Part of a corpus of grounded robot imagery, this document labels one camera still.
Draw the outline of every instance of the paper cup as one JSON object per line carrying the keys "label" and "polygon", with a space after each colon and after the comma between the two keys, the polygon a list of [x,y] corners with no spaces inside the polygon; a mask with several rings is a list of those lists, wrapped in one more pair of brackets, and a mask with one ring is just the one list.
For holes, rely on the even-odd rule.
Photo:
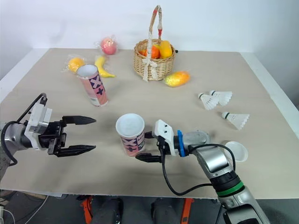
{"label": "paper cup", "polygon": [[91,103],[95,106],[105,106],[108,103],[108,98],[97,66],[93,64],[83,65],[78,68],[77,75]]}
{"label": "paper cup", "polygon": [[144,150],[144,120],[135,113],[122,115],[116,121],[116,131],[128,156],[136,156]]}

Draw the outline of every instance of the table edge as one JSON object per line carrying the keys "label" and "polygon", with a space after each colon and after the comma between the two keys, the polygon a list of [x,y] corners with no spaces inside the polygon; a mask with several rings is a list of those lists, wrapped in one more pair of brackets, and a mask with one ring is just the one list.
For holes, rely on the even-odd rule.
{"label": "table edge", "polygon": [[240,54],[269,93],[271,99],[299,139],[299,110],[291,102],[254,53],[240,52]]}
{"label": "table edge", "polygon": [[0,103],[48,50],[49,48],[32,49],[0,80]]}

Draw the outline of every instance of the white wall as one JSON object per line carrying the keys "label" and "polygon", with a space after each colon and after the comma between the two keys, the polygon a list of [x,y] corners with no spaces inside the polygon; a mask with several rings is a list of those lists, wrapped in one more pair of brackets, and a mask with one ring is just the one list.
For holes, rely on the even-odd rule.
{"label": "white wall", "polygon": [[162,37],[177,49],[255,52],[299,104],[297,0],[2,0],[0,77],[31,47],[93,48],[114,34],[132,49],[147,38],[157,3]]}

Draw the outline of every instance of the shuttlecock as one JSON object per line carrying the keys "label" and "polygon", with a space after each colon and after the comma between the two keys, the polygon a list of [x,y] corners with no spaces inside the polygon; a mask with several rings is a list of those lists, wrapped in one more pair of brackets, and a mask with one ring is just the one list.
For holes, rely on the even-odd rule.
{"label": "shuttlecock", "polygon": [[206,110],[213,109],[219,102],[218,97],[206,95],[204,93],[198,94],[198,98],[202,101]]}
{"label": "shuttlecock", "polygon": [[226,104],[228,104],[228,102],[232,98],[233,92],[230,92],[230,91],[219,92],[219,91],[211,90],[210,95],[218,97],[220,105],[225,106]]}
{"label": "shuttlecock", "polygon": [[222,117],[229,120],[238,130],[241,130],[246,124],[249,114],[235,114],[223,112]]}

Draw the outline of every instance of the plastic wrap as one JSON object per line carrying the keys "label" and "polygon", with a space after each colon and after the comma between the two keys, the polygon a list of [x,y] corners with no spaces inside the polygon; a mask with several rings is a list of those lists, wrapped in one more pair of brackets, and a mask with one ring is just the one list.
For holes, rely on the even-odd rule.
{"label": "plastic wrap", "polygon": [[86,58],[80,55],[68,55],[64,63],[64,68],[62,71],[71,71],[76,73],[78,68],[86,64]]}
{"label": "plastic wrap", "polygon": [[115,75],[113,75],[107,71],[107,66],[105,66],[105,68],[104,68],[106,59],[107,58],[103,55],[96,56],[95,60],[94,60],[94,65],[98,67],[98,71],[99,71],[99,74],[101,77],[113,78],[113,77],[115,77]]}
{"label": "plastic wrap", "polygon": [[177,71],[164,78],[164,83],[170,87],[177,87],[187,83],[190,75],[187,71]]}
{"label": "plastic wrap", "polygon": [[105,37],[100,42],[96,42],[95,46],[106,55],[114,55],[117,52],[117,43],[114,36]]}

